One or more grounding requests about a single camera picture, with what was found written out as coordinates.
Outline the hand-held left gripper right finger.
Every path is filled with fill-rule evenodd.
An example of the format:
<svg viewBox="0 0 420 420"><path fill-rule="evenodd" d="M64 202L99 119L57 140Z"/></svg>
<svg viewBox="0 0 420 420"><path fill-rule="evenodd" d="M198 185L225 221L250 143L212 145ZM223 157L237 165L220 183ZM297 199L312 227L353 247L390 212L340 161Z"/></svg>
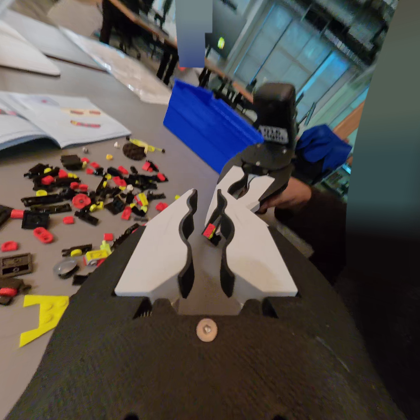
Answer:
<svg viewBox="0 0 420 420"><path fill-rule="evenodd" d="M222 239L220 284L239 304L268 297L296 297L298 288L266 223L242 203L217 191Z"/></svg>

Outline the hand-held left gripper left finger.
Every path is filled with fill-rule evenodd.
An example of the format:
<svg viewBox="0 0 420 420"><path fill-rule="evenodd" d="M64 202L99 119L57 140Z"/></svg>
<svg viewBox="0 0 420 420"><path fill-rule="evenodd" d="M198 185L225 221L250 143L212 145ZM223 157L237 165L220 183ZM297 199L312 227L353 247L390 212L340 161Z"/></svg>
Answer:
<svg viewBox="0 0 420 420"><path fill-rule="evenodd" d="M119 297L146 297L151 303L186 299L194 283L192 247L198 193L190 189L145 225L115 289Z"/></svg>

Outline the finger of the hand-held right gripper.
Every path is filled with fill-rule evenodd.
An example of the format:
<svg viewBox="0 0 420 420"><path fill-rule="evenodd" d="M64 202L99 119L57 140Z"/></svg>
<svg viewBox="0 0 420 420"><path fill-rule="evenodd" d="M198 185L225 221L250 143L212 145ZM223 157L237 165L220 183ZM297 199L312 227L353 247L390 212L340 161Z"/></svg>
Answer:
<svg viewBox="0 0 420 420"><path fill-rule="evenodd" d="M237 201L253 213L256 213L260 209L262 195L274 180L273 177L267 175L247 175L245 177L245 185L238 193Z"/></svg>
<svg viewBox="0 0 420 420"><path fill-rule="evenodd" d="M232 187L236 182L241 181L244 178L245 174L241 167L232 166L229 171L217 182L213 196L207 211L205 218L205 226L209 223L210 218L217 208L217 192L220 189L223 196L227 193L232 195L234 198L237 198L239 195L239 190L242 188L240 186Z"/></svg>

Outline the small red yellow lego assembly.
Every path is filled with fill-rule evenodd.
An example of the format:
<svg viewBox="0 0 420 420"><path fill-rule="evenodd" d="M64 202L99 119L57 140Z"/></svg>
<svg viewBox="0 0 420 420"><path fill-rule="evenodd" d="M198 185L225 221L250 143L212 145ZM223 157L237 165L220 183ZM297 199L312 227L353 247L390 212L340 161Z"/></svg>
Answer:
<svg viewBox="0 0 420 420"><path fill-rule="evenodd" d="M212 223L209 223L204 231L202 232L202 236L206 238L212 245L218 246L221 235L220 235L220 229L217 225L214 225Z"/></svg>

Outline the pile of lego pieces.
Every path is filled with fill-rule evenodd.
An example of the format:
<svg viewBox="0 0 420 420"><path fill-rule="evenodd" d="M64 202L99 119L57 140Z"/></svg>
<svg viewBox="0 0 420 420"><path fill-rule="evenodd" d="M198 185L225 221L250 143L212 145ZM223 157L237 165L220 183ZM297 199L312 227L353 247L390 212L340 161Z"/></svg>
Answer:
<svg viewBox="0 0 420 420"><path fill-rule="evenodd" d="M34 181L34 187L39 187L38 190L34 188L36 195L21 199L22 204L27 207L25 210L2 207L1 222L10 218L21 220L22 228L31 232L37 241L53 244L55 236L48 229L51 214L74 210L74 214L63 219L66 223L72 224L74 218L78 218L82 223L97 226L99 219L92 213L100 207L106 208L113 215L120 214L121 220L129 220L132 214L143 219L151 201L165 198L165 195L150 192L151 186L155 186L156 182L167 181L165 175L150 161L146 162L143 170L147 171L151 167L157 172L153 176L138 173L134 167L131 167L131 173L122 166L110 167L105 171L96 162L90 162L88 158L80 159L77 155L64 155L61 163L66 166L67 171L43 164L31 168L25 176ZM167 203L159 202L156 209L162 212L168 206ZM89 243L61 251L63 259L54 268L60 278L76 273L79 262L97 269L101 263L108 261L101 269L90 272L88 276L81 276L84 283L76 283L81 288L73 296L73 307L78 304L86 305L91 311L99 308L110 311L133 309L137 303L151 303L146 297L119 297L114 292L149 221L145 224L133 224L112 244L110 240L113 239L113 234L105 232L98 249L93 249Z"/></svg>

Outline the person's right forearm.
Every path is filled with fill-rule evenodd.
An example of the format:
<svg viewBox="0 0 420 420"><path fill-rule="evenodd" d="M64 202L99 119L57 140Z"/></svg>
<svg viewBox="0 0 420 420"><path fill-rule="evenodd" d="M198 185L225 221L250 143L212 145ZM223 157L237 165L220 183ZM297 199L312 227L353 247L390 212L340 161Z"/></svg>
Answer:
<svg viewBox="0 0 420 420"><path fill-rule="evenodd" d="M307 203L276 207L274 215L312 247L310 262L333 285L346 265L347 203L329 192L310 190Z"/></svg>

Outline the small black round lego plate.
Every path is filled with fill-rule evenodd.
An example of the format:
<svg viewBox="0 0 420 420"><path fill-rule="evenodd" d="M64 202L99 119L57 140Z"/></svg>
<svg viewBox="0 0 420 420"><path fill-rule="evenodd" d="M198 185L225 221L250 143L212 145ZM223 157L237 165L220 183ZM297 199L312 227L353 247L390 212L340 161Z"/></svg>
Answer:
<svg viewBox="0 0 420 420"><path fill-rule="evenodd" d="M138 146L132 142L126 142L122 147L123 154L135 161L144 160L146 158L146 151L144 146Z"/></svg>

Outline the yellow lego wedge plate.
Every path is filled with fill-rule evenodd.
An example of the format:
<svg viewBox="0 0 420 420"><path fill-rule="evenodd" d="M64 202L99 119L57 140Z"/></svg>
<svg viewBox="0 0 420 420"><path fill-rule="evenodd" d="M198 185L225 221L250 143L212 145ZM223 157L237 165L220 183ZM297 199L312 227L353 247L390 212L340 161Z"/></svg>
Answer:
<svg viewBox="0 0 420 420"><path fill-rule="evenodd" d="M27 295L23 307L39 306L39 325L37 328L20 335L19 347L22 348L38 339L58 325L70 302L69 296Z"/></svg>

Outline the lego instruction booklet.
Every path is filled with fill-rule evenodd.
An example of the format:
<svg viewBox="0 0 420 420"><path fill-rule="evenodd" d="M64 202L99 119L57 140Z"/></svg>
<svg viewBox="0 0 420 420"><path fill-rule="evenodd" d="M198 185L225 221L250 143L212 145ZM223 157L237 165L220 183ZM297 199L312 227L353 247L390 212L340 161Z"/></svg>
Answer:
<svg viewBox="0 0 420 420"><path fill-rule="evenodd" d="M131 134L86 97L0 93L0 149L50 139L61 149Z"/></svg>

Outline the person's right hand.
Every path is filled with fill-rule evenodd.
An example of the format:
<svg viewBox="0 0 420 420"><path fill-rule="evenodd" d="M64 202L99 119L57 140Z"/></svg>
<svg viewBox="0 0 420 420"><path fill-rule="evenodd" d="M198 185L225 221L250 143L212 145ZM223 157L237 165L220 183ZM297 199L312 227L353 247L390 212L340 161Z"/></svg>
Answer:
<svg viewBox="0 0 420 420"><path fill-rule="evenodd" d="M306 183L291 177L284 191L268 197L261 203L258 214L264 214L270 208L291 209L304 206L312 197L312 189Z"/></svg>

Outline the blue plastic bin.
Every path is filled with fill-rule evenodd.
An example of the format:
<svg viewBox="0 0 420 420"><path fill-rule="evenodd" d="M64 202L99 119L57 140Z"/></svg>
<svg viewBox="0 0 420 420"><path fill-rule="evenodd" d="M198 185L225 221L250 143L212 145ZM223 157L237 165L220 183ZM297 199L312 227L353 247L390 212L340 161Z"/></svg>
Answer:
<svg viewBox="0 0 420 420"><path fill-rule="evenodd" d="M177 79L163 125L217 173L247 146L263 142L259 131L211 91Z"/></svg>

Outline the clear plastic bag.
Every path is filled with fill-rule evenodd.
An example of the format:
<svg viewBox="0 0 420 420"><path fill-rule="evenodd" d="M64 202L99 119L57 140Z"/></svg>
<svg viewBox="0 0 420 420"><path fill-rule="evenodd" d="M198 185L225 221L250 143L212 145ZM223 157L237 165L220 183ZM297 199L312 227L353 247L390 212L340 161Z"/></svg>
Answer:
<svg viewBox="0 0 420 420"><path fill-rule="evenodd" d="M138 60L95 39L76 34L64 27L59 29L142 102L165 106L169 104L171 90Z"/></svg>

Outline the long wooden desk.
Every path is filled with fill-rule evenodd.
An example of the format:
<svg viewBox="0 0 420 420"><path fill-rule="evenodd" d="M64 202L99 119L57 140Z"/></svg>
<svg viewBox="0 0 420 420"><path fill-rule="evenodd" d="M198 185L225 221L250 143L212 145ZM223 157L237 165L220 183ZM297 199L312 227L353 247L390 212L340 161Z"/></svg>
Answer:
<svg viewBox="0 0 420 420"><path fill-rule="evenodd" d="M163 30L156 28L150 20L145 21L141 19L140 15L135 14L129 8L127 8L121 1L118 0L110 0L111 4L116 7L124 16L129 19L133 24L136 26L141 27L148 33L152 34L152 36L158 41L158 44L163 47L164 50L169 50L170 52L177 53L179 58L181 55L178 52L177 48L177 41L170 36L164 34ZM202 55L199 56L199 64L204 64L203 67L207 69L208 72L212 72L217 74L219 77L229 80L231 82L232 87L244 98L246 98L250 103L253 102L253 95L252 93L248 92L244 86L242 86L239 82L234 81L230 76L227 75L221 68L219 68L215 63L208 60L204 57L203 51L199 50Z"/></svg>

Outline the white book stand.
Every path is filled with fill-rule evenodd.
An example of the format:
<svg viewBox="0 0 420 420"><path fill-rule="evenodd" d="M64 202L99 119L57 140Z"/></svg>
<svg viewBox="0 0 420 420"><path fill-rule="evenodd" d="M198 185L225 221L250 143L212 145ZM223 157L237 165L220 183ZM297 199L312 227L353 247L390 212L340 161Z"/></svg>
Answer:
<svg viewBox="0 0 420 420"><path fill-rule="evenodd" d="M7 23L0 22L0 65L32 73L60 76L60 69Z"/></svg>

